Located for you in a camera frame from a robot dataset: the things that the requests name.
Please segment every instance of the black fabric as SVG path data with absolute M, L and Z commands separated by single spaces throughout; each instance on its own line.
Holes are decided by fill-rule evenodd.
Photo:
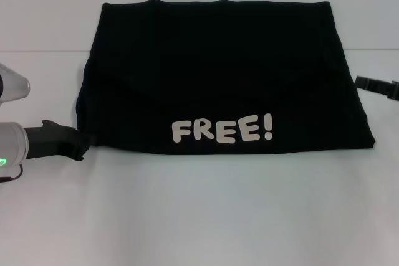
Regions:
M 328 2 L 104 4 L 77 116 L 79 131 L 96 146 L 158 154 L 291 153 L 375 142 Z M 251 135 L 238 124 L 246 116 L 257 116 L 247 125 L 259 127 L 247 128 Z M 213 139 L 194 137 L 200 118 L 210 121 Z M 173 139 L 177 121 L 191 122 L 181 127 L 189 135 L 180 142 Z M 221 121 L 236 122 L 225 128 L 235 130 L 227 135 L 234 143 L 224 143 Z M 259 139 L 243 140 L 253 134 Z

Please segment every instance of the cable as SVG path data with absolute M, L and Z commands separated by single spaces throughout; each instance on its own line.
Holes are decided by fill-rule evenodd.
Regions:
M 15 178 L 12 178 L 12 177 L 0 177 L 0 183 L 15 181 L 16 179 L 19 179 L 22 176 L 23 172 L 24 172 L 24 167 L 22 166 L 22 163 L 21 163 L 19 165 L 19 175 L 18 176 L 16 176 Z

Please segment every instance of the black t-shirt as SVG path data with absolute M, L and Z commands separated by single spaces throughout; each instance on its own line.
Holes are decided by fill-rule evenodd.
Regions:
M 328 2 L 104 4 L 77 116 L 96 146 L 157 154 L 375 142 Z

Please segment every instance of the green indicator light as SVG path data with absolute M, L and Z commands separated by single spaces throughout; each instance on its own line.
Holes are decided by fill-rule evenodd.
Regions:
M 6 163 L 7 163 L 7 159 L 6 158 L 1 158 L 0 159 L 0 167 L 6 165 Z

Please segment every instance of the white table surface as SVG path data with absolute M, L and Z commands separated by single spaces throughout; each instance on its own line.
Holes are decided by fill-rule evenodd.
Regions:
M 0 62 L 31 82 L 1 121 L 76 124 L 107 1 L 144 0 L 0 0 Z M 329 1 L 352 76 L 399 80 L 398 1 Z M 374 150 L 27 160 L 0 184 L 0 265 L 399 265 L 399 103 L 359 94 Z

